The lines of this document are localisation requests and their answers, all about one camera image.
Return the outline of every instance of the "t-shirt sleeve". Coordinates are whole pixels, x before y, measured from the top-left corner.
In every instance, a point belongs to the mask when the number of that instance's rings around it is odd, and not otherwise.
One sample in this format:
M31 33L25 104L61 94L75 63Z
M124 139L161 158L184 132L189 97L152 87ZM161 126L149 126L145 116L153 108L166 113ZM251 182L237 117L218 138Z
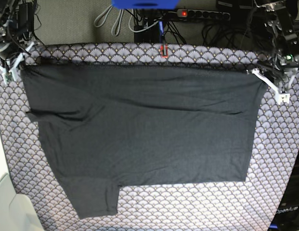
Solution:
M90 122L104 108L69 75L58 75L56 68L50 71L22 71L22 79L29 99L27 116L32 122L48 122L61 129L71 129Z
M119 186L111 180L94 177L65 177L58 181L80 219L112 216L117 213Z

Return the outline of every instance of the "scale pattern fabric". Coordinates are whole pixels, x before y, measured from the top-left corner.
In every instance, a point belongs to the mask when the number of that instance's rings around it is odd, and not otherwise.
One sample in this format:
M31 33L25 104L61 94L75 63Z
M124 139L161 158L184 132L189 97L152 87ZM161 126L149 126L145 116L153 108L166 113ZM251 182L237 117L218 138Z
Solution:
M84 44L35 48L39 57L97 64L198 65L242 69L264 54L159 44ZM272 90L261 101L246 182L215 182L125 187L118 214L79 220L55 179L38 141L21 80L5 86L0 75L0 130L17 193L31 199L46 231L266 231L286 189L299 150L299 72L290 104L278 106Z

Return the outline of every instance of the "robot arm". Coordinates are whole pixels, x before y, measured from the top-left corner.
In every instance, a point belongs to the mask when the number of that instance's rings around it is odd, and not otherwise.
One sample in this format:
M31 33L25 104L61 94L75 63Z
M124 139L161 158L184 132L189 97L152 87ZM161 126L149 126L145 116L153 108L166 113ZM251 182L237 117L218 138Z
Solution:
M251 73L265 81L275 92L278 104L289 103L288 90L299 69L299 38L284 0L255 0L266 12L266 27L273 34L271 60L258 62Z
M29 54L34 42L34 13L37 0L0 0L0 70L4 82L18 79L23 53Z

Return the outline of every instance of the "blue object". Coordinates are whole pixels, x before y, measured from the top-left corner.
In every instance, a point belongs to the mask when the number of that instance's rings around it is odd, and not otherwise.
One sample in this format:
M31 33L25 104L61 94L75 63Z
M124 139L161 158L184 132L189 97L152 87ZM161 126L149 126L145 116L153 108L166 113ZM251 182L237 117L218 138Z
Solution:
M278 226L277 225L275 225L275 224L271 224L270 226L269 226L269 229L278 229Z
M163 29L163 22L159 21L159 31L160 31L160 43L163 43L163 34L164 34L164 29Z
M112 0L119 9L175 9L179 0Z

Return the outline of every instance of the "dark gray fabric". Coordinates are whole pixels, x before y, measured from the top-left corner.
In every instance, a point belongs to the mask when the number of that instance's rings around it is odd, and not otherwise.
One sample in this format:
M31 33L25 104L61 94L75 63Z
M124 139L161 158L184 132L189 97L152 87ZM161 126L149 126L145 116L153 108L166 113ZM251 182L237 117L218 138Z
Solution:
M81 218L117 212L126 185L244 181L266 85L238 72L28 66L39 140Z

